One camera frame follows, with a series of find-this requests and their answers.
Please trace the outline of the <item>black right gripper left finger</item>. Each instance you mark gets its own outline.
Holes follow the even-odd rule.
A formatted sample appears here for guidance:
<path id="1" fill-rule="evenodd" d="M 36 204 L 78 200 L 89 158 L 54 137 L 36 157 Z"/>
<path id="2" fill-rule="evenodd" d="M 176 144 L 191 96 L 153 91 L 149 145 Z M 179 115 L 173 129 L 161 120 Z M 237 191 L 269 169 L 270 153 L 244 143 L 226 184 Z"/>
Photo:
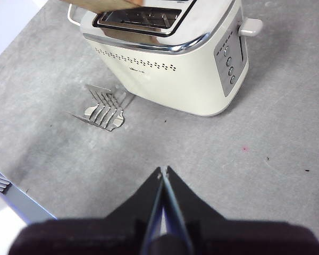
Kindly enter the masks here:
<path id="1" fill-rule="evenodd" d="M 157 167 L 105 217 L 61 218 L 20 231 L 10 254 L 139 254 L 162 180 Z"/>

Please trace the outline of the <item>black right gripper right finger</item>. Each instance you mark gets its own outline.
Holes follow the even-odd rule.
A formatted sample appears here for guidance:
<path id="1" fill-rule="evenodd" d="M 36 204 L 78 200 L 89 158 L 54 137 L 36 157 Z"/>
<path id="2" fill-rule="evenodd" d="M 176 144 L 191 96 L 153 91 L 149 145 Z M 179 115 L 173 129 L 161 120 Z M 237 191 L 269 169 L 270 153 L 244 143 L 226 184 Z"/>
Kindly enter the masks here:
<path id="1" fill-rule="evenodd" d="M 310 229 L 288 222 L 226 218 L 170 166 L 166 177 L 196 254 L 319 254 L 319 240 Z"/>

